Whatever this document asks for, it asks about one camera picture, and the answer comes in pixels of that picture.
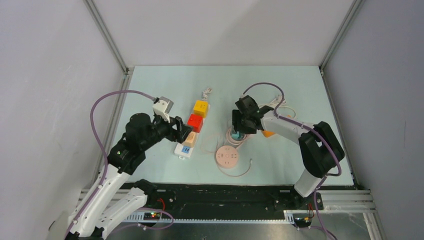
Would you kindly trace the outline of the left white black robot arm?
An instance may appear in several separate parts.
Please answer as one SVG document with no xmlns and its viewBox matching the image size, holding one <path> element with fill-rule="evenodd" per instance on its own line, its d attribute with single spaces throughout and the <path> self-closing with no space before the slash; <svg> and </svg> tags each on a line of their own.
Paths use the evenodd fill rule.
<svg viewBox="0 0 424 240">
<path fill-rule="evenodd" d="M 105 240 L 135 210 L 157 204 L 157 187 L 141 179 L 125 197 L 108 206 L 116 192 L 145 160 L 146 151 L 163 139 L 183 143 L 193 127 L 179 116 L 169 121 L 155 114 L 136 113 L 125 126 L 125 133 L 107 156 L 107 164 L 74 214 L 69 217 L 66 240 Z"/>
</svg>

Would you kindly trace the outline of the beige cube plug adapter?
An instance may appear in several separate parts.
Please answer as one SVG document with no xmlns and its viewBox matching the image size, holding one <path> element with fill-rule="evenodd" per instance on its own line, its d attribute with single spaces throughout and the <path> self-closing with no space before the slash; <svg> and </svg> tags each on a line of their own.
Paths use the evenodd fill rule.
<svg viewBox="0 0 424 240">
<path fill-rule="evenodd" d="M 189 147 L 189 148 L 193 148 L 196 144 L 197 137 L 198 137 L 197 132 L 195 132 L 195 131 L 190 132 L 189 135 L 187 136 L 186 140 L 182 143 L 182 145 Z"/>
</svg>

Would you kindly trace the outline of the white multicolour power strip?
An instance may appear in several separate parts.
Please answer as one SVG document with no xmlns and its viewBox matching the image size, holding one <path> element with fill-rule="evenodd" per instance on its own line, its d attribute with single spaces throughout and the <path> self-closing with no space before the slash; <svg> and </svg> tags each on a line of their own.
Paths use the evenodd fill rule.
<svg viewBox="0 0 424 240">
<path fill-rule="evenodd" d="M 188 137 L 183 143 L 177 143 L 173 152 L 181 160 L 189 159 L 194 152 L 199 134 L 211 107 L 209 95 L 212 91 L 213 89 L 211 87 L 207 87 L 202 91 L 201 99 L 196 100 L 193 105 L 192 111 L 186 122 L 189 127 L 192 127 L 192 131 L 188 134 Z"/>
</svg>

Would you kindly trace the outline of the red cube socket adapter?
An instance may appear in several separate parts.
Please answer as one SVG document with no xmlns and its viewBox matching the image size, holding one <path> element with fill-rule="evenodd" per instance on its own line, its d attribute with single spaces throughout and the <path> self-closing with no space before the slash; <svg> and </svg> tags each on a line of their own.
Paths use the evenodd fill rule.
<svg viewBox="0 0 424 240">
<path fill-rule="evenodd" d="M 200 133 L 204 125 L 204 118 L 192 113 L 188 118 L 187 124 L 193 128 L 193 132 Z"/>
</svg>

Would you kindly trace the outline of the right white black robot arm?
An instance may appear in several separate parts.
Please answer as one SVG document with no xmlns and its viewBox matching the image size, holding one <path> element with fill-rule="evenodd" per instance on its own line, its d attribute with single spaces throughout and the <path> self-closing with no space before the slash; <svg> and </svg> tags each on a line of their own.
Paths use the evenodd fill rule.
<svg viewBox="0 0 424 240">
<path fill-rule="evenodd" d="M 303 209 L 310 203 L 310 195 L 330 176 L 331 169 L 337 168 L 336 176 L 341 174 L 340 161 L 345 152 L 327 122 L 311 124 L 284 117 L 271 106 L 259 107 L 249 95 L 240 98 L 235 105 L 231 116 L 236 132 L 253 135 L 257 131 L 268 131 L 299 146 L 304 170 L 290 195 L 295 208 Z"/>
</svg>

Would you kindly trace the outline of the teal cube socket adapter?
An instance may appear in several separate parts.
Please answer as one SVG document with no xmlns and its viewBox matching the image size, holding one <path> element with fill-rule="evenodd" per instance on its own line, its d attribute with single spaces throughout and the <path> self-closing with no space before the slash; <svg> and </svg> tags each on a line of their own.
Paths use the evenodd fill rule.
<svg viewBox="0 0 424 240">
<path fill-rule="evenodd" d="M 232 132 L 230 136 L 234 141 L 241 141 L 244 137 L 244 135 L 240 132 Z"/>
</svg>

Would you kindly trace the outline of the yellow cube socket adapter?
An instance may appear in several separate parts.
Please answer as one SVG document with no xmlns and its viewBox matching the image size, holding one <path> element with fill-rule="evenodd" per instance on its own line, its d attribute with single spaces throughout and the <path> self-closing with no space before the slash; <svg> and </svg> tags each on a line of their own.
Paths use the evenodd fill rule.
<svg viewBox="0 0 424 240">
<path fill-rule="evenodd" d="M 209 112 L 209 103 L 205 100 L 197 100 L 193 107 L 193 113 L 202 118 L 206 118 Z"/>
</svg>

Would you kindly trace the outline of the orange power strip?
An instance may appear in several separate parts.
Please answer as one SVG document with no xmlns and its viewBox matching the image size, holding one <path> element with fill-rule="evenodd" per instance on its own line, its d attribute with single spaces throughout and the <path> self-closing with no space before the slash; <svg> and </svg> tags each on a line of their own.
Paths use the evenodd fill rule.
<svg viewBox="0 0 424 240">
<path fill-rule="evenodd" d="M 263 135 L 268 138 L 273 135 L 279 135 L 285 138 L 289 138 L 294 130 L 292 123 L 282 120 L 278 117 L 271 115 L 265 115 L 261 120 Z"/>
</svg>

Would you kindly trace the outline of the pink round power strip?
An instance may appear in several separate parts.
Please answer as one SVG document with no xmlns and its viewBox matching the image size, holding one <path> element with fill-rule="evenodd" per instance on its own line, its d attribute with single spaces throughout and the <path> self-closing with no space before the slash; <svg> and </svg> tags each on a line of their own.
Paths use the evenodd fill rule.
<svg viewBox="0 0 424 240">
<path fill-rule="evenodd" d="M 234 168 L 239 161 L 239 154 L 236 148 L 224 145 L 215 152 L 215 160 L 219 167 L 225 169 Z"/>
</svg>

